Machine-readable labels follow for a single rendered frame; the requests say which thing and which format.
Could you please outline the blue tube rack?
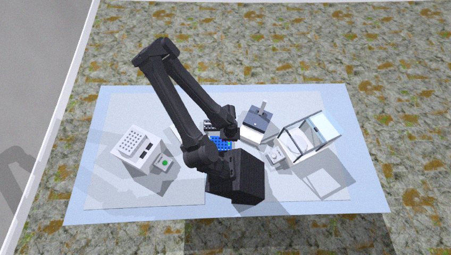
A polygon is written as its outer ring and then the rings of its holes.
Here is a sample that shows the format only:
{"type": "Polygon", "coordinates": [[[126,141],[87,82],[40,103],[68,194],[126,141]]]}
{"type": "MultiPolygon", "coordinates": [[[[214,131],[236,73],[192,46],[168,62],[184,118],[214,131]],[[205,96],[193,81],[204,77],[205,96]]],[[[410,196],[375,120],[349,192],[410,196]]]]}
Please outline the blue tube rack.
{"type": "Polygon", "coordinates": [[[220,136],[210,136],[210,140],[216,144],[218,151],[232,149],[232,141],[230,141],[230,146],[228,146],[228,141],[222,141],[222,139],[220,139],[220,136]]]}

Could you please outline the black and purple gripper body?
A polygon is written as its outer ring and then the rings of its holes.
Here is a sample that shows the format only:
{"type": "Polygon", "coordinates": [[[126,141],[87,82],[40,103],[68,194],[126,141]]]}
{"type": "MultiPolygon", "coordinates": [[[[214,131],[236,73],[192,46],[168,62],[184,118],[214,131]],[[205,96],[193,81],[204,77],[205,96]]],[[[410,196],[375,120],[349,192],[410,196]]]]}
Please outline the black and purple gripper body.
{"type": "Polygon", "coordinates": [[[223,132],[223,129],[220,129],[220,139],[223,139],[224,141],[238,141],[240,140],[240,128],[237,128],[237,133],[236,131],[234,133],[228,133],[225,131],[223,132]]]}

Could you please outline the white block with grey holes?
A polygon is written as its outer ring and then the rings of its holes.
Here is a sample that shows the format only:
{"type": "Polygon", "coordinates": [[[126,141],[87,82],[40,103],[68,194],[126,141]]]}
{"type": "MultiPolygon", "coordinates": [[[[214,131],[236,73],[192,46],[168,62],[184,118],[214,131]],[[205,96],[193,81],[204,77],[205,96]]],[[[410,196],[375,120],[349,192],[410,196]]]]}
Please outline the white block with grey holes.
{"type": "Polygon", "coordinates": [[[174,126],[174,124],[170,125],[170,129],[173,132],[173,134],[176,136],[176,138],[178,139],[178,141],[182,144],[182,139],[176,129],[176,127],[174,126]]]}

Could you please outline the white block with round holes on base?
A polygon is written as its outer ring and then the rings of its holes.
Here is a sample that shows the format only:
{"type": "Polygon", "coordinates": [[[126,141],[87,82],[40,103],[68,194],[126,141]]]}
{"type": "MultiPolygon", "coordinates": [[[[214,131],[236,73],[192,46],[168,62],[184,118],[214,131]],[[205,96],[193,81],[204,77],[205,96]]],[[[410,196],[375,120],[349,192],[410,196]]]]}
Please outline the white block with round holes on base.
{"type": "Polygon", "coordinates": [[[148,175],[153,167],[168,173],[174,162],[163,154],[166,148],[161,138],[133,124],[110,153],[148,175]]]}

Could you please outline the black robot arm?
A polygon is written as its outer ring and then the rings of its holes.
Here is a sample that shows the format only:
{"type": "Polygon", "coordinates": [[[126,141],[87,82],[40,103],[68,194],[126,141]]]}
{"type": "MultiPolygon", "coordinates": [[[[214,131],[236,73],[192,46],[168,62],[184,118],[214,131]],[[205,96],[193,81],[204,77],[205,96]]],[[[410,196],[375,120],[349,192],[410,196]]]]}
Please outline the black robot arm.
{"type": "Polygon", "coordinates": [[[181,64],[179,55],[180,50],[168,37],[159,37],[131,62],[147,77],[176,127],[182,139],[180,149],[186,166],[208,174],[208,182],[212,184],[233,179],[236,177],[235,157],[219,156],[216,144],[195,125],[170,77],[204,111],[216,129],[237,133],[235,106],[217,104],[181,64]]]}

